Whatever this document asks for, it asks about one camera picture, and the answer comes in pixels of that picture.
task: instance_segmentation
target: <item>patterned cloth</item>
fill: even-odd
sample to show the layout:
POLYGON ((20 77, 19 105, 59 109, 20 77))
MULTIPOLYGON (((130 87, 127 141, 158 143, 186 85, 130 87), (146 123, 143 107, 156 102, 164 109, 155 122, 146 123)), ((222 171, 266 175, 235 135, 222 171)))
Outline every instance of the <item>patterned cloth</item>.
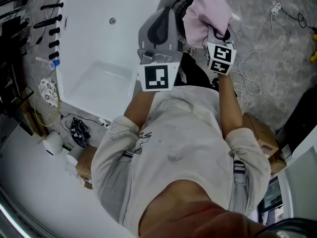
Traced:
POLYGON ((39 85, 40 93, 43 99, 52 107, 58 107, 58 95, 55 82, 50 77, 45 77, 39 85))

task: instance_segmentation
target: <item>white bathtub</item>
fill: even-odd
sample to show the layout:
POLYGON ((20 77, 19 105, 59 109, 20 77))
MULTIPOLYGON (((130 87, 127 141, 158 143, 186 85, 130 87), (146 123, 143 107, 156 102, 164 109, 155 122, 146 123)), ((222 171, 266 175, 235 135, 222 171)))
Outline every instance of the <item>white bathtub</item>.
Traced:
POLYGON ((133 96, 140 63, 138 31, 161 0, 61 1, 61 32, 56 35, 60 98, 111 121, 124 113, 133 96))

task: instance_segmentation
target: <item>white cable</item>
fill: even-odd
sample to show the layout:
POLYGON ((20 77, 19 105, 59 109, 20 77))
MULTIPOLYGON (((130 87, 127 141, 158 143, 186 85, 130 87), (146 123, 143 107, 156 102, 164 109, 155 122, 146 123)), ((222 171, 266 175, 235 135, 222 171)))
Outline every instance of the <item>white cable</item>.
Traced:
MULTIPOLYGON (((248 54, 239 62, 238 70, 231 70, 231 71, 230 71, 230 72, 236 72, 236 73, 242 75, 242 76, 243 76, 243 80, 244 80, 244 84, 245 84, 245 86, 246 86, 246 89, 247 89, 248 93, 250 93, 250 94, 252 94, 252 95, 255 95, 255 96, 257 96, 257 95, 259 95, 259 94, 261 93, 261 91, 262 91, 261 85, 260 85, 260 83, 259 83, 257 80, 247 78, 247 77, 243 74, 243 72, 241 71, 240 64, 241 64, 250 54, 253 54, 253 53, 263 53, 263 52, 269 50, 270 48, 272 48, 272 47, 275 45, 275 43, 276 43, 276 36, 275 36, 274 30, 273 30, 272 17, 273 17, 273 13, 271 13, 270 22, 271 22, 271 29, 272 29, 273 36, 274 36, 274 43, 273 43, 271 46, 269 46, 268 48, 266 48, 265 50, 263 50, 263 51, 256 51, 256 50, 251 51, 250 53, 248 53, 248 54), (257 84, 258 84, 259 87, 260 87, 259 93, 252 93, 252 92, 249 91, 248 86, 247 86, 247 80, 250 81, 250 82, 251 82, 251 81, 257 82, 257 84)), ((246 106, 245 106, 244 109, 243 109, 243 112, 242 112, 242 113, 244 113, 245 109, 247 108, 247 105, 249 104, 249 100, 248 100, 247 95, 245 94, 245 92, 244 92, 243 90, 241 90, 241 89, 236 89, 236 88, 235 88, 235 90, 242 91, 243 94, 244 94, 244 96, 246 97, 246 99, 247 99, 247 101, 248 101, 247 104, 246 104, 246 106)))

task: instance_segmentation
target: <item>black knob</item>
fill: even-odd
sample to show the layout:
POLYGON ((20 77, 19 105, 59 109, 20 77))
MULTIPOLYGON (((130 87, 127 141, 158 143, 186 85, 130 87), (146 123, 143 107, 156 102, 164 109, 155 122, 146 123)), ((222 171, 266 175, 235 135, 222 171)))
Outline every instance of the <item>black knob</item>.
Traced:
POLYGON ((49 59, 50 59, 50 60, 52 60, 52 59, 54 59, 54 58, 56 58, 56 57, 59 57, 59 52, 58 52, 58 51, 56 51, 56 52, 54 52, 54 53, 52 53, 52 54, 49 55, 49 59))
POLYGON ((40 23, 37 23, 33 26, 34 29, 37 29, 37 28, 41 28, 41 27, 45 27, 45 26, 49 26, 49 25, 54 25, 56 21, 61 21, 62 19, 62 15, 58 15, 57 17, 54 17, 54 18, 51 18, 51 19, 48 19, 48 20, 44 20, 40 23))
POLYGON ((53 48, 59 45, 59 40, 49 43, 49 48, 53 48))
POLYGON ((48 5, 43 5, 41 6, 41 10, 44 10, 44 9, 49 9, 49 8, 56 8, 56 7, 63 7, 64 6, 64 3, 61 2, 61 3, 54 3, 54 4, 48 4, 48 5))
POLYGON ((54 28, 54 29, 51 29, 50 31, 49 31, 49 35, 54 35, 54 34, 58 34, 60 32, 60 28, 59 27, 57 27, 57 28, 54 28))

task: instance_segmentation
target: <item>pink cloth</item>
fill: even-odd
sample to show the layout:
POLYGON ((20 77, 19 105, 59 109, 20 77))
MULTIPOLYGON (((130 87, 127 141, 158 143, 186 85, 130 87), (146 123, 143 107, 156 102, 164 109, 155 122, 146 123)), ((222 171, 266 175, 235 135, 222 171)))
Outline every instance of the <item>pink cloth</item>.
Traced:
POLYGON ((225 0, 194 0, 183 17, 187 43, 195 48, 204 48, 208 25, 224 36, 231 17, 232 11, 225 0))

